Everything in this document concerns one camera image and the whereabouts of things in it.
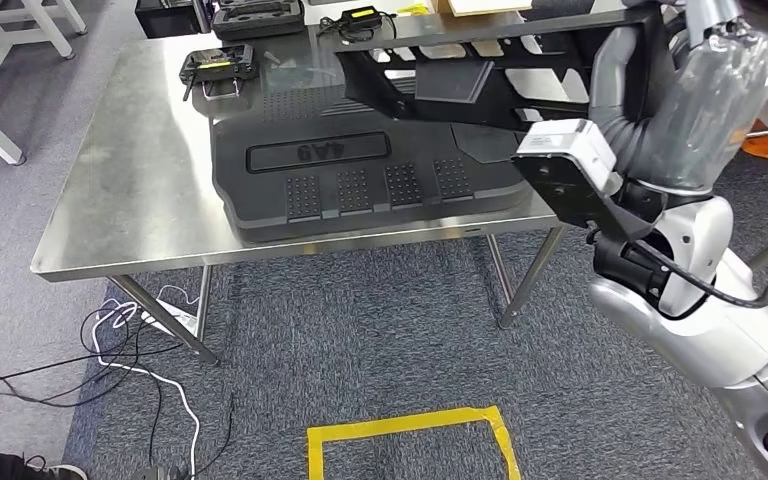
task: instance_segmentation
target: orange object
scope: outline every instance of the orange object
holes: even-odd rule
[[[755,121],[753,130],[766,130],[767,126],[761,121]],[[755,155],[756,157],[766,158],[768,160],[768,135],[756,138],[747,138],[743,142],[743,151]]]

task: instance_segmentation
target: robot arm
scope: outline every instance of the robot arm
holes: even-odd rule
[[[768,291],[758,298],[728,249],[731,207],[710,193],[768,96],[768,35],[733,1],[686,14],[696,48],[655,117],[623,116],[636,35],[618,28],[596,59],[590,121],[535,124],[513,161],[561,220],[599,230],[597,307],[710,389],[768,474]]]

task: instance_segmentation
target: white cable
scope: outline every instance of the white cable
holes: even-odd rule
[[[179,292],[183,293],[184,294],[184,301],[187,302],[187,305],[192,305],[194,303],[198,303],[199,299],[201,298],[201,297],[196,297],[192,301],[190,301],[190,296],[187,294],[187,291],[184,290],[183,288],[181,288],[181,287],[179,287],[177,285],[164,285],[164,286],[160,287],[160,291],[157,292],[157,297],[155,297],[155,300],[160,300],[160,297],[163,295],[163,291],[166,290],[167,288],[171,288],[173,290],[178,290]]]
[[[180,287],[177,287],[175,285],[164,285],[160,289],[160,292],[157,294],[157,298],[158,299],[160,298],[160,294],[162,294],[163,290],[166,289],[166,288],[173,288],[173,289],[177,289],[177,290],[180,290],[181,292],[183,292],[184,297],[186,298],[187,305],[192,305],[193,303],[195,303],[195,302],[197,302],[199,300],[198,298],[196,298],[195,300],[190,302],[189,297],[187,296],[187,292],[184,291],[184,289],[182,289]],[[134,318],[134,315],[136,315],[137,310],[139,309],[137,304],[136,304],[136,302],[119,303],[119,301],[116,300],[115,298],[108,298],[107,300],[104,301],[104,303],[101,304],[100,308],[105,308],[105,306],[112,305],[112,304],[115,304],[116,306],[110,312],[108,312],[107,315],[105,315],[104,317],[100,317],[100,318],[99,318],[98,314],[96,315],[96,318],[98,318],[98,322],[96,322],[95,325],[93,325],[93,328],[92,328],[93,345],[95,346],[96,353],[99,353],[99,354],[101,353],[101,347],[98,344],[98,337],[96,335],[96,331],[98,330],[99,325],[101,325],[105,321],[115,317],[115,319],[113,320],[112,327],[114,329],[121,328],[123,325],[127,324],[132,318]],[[189,480],[194,480],[196,478],[196,441],[198,440],[199,430],[201,429],[201,423],[199,422],[199,419],[196,416],[196,414],[193,412],[192,408],[190,408],[190,404],[187,401],[187,394],[184,393],[184,387],[180,383],[178,383],[178,382],[176,382],[174,380],[169,380],[168,378],[161,377],[160,375],[158,375],[158,374],[156,374],[154,372],[149,372],[147,370],[143,370],[142,368],[131,367],[131,366],[128,366],[128,365],[122,365],[120,363],[105,362],[104,360],[102,360],[102,358],[100,356],[98,357],[98,363],[100,363],[103,366],[114,367],[114,368],[121,368],[123,370],[128,370],[128,371],[131,371],[131,372],[137,372],[137,373],[142,373],[142,374],[145,374],[145,375],[151,375],[152,377],[156,378],[157,380],[160,380],[161,382],[167,383],[169,385],[173,385],[173,386],[175,386],[175,388],[178,389],[178,393],[181,394],[181,401],[184,403],[184,409],[190,415],[190,418],[193,419],[193,423],[195,423],[195,426],[196,426],[195,433],[193,433],[193,442],[190,445],[190,477],[189,477]]]

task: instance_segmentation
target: plastic wrap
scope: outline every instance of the plastic wrap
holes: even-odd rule
[[[734,157],[768,98],[768,34],[711,35],[695,48],[646,132],[630,175],[705,193]]]

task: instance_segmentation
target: yellow floor tape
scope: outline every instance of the yellow floor tape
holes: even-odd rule
[[[461,423],[487,420],[493,428],[493,435],[502,451],[508,466],[508,480],[521,480],[517,466],[511,436],[505,428],[502,414],[495,405],[488,408],[455,408],[438,412],[419,413],[404,417],[385,418],[369,422],[327,425],[307,429],[307,459],[309,480],[325,479],[325,455],[323,444],[338,440],[356,440],[359,438],[409,432],[425,428],[458,425]]]

